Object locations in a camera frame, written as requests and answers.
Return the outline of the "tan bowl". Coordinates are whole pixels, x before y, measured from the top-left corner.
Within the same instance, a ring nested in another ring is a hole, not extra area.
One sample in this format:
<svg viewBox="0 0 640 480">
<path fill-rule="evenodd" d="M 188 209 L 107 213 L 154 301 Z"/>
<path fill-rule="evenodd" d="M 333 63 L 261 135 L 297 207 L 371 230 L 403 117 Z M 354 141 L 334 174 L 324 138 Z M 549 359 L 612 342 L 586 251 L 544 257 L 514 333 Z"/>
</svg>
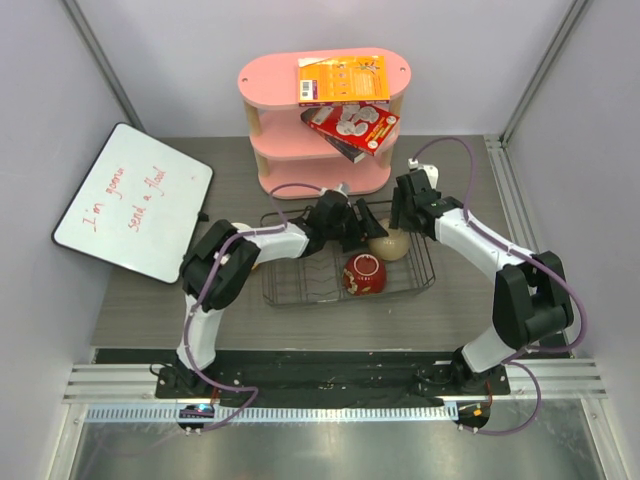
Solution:
<svg viewBox="0 0 640 480">
<path fill-rule="evenodd" d="M 387 232 L 387 236 L 370 239 L 367 242 L 369 250 L 373 255 L 387 262 L 400 260 L 409 251 L 409 233 L 402 229 L 391 228 L 389 218 L 383 218 L 379 223 Z"/>
</svg>

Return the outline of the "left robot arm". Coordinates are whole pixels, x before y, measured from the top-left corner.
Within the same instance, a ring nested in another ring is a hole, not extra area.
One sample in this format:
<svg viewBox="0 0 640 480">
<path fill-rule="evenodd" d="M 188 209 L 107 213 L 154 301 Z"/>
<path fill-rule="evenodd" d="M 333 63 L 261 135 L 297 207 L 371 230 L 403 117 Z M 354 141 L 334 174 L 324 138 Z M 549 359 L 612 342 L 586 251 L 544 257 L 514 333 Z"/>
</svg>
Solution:
<svg viewBox="0 0 640 480">
<path fill-rule="evenodd" d="M 364 200 L 352 203 L 337 190 L 324 191 L 315 205 L 295 218 L 281 214 L 276 225 L 241 229 L 226 219 L 213 223 L 180 267 L 186 316 L 177 349 L 185 366 L 178 377 L 179 388 L 193 399 L 211 391 L 213 375 L 206 367 L 216 357 L 223 313 L 256 265 L 306 258 L 330 241 L 350 252 L 387 235 Z"/>
</svg>

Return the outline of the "red patterned bowl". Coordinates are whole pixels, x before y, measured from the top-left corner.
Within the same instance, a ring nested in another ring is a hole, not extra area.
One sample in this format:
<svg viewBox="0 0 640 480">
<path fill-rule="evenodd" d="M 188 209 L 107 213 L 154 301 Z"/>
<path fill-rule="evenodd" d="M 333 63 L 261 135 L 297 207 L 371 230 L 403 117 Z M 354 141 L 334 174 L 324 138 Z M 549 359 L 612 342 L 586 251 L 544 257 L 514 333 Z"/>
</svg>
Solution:
<svg viewBox="0 0 640 480">
<path fill-rule="evenodd" d="M 342 272 L 342 284 L 353 296 L 381 293 L 387 284 L 387 270 L 384 262 L 369 253 L 351 256 Z"/>
</svg>

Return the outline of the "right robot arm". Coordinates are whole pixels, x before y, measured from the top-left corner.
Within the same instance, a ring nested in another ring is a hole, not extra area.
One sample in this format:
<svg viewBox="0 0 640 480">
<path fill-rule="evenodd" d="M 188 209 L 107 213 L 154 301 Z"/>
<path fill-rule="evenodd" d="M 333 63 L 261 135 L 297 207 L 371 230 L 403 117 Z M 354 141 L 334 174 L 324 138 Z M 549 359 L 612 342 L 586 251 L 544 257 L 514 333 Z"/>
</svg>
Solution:
<svg viewBox="0 0 640 480">
<path fill-rule="evenodd" d="M 425 167 L 396 178 L 391 225 L 455 250 L 493 284 L 490 326 L 452 357 L 451 380 L 460 393 L 477 393 L 487 372 L 573 324 L 560 258 L 521 248 L 486 228 L 462 202 L 432 187 Z"/>
</svg>

